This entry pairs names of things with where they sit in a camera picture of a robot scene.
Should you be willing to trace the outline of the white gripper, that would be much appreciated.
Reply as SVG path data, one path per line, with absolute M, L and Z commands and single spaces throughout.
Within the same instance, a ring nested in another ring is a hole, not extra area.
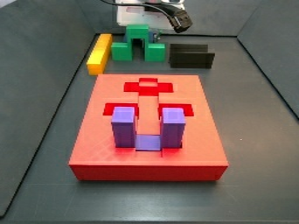
M 117 7 L 117 22 L 121 26 L 149 25 L 155 29 L 171 30 L 173 25 L 167 16 L 151 7 L 143 7 L 141 4 L 171 5 L 183 9 L 185 0 L 117 0 L 118 4 L 131 4 L 131 6 Z

